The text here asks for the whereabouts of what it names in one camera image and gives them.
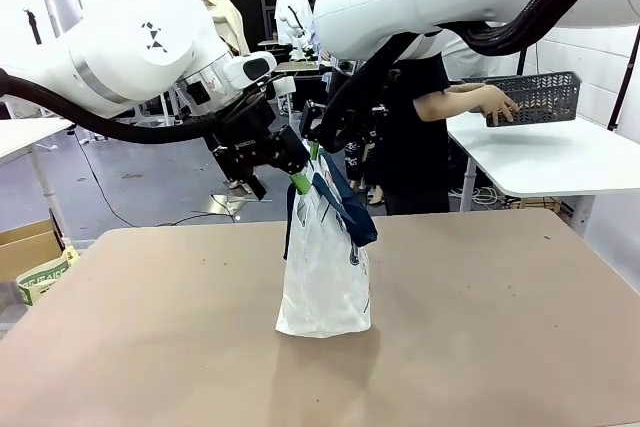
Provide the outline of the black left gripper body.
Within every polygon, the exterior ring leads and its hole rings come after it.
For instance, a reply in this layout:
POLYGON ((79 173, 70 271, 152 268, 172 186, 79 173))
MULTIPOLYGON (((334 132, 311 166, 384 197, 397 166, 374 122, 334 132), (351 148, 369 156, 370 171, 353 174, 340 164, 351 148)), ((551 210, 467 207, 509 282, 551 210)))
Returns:
POLYGON ((270 130, 275 120, 264 94, 250 95, 216 118, 204 141, 230 182, 259 183, 255 169, 277 157, 278 143, 270 130))

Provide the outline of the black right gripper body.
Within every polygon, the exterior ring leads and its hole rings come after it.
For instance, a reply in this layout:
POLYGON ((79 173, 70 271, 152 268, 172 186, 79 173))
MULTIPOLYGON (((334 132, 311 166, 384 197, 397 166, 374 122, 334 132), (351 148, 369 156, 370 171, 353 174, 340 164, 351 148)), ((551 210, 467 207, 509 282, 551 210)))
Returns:
POLYGON ((323 126, 327 107, 307 101, 300 120, 301 136, 322 147, 346 147, 352 142, 375 143, 380 138, 389 111, 384 105, 370 108, 346 108, 340 113, 334 109, 323 126))

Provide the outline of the person right hand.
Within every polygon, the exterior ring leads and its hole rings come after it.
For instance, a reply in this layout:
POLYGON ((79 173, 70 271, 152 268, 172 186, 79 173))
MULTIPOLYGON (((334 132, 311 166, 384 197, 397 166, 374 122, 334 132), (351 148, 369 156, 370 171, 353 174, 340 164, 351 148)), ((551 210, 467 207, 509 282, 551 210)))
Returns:
POLYGON ((501 120, 513 122, 514 115, 519 111, 519 105, 494 85, 481 85, 470 94, 473 107, 479 108, 493 126, 497 126, 501 120))

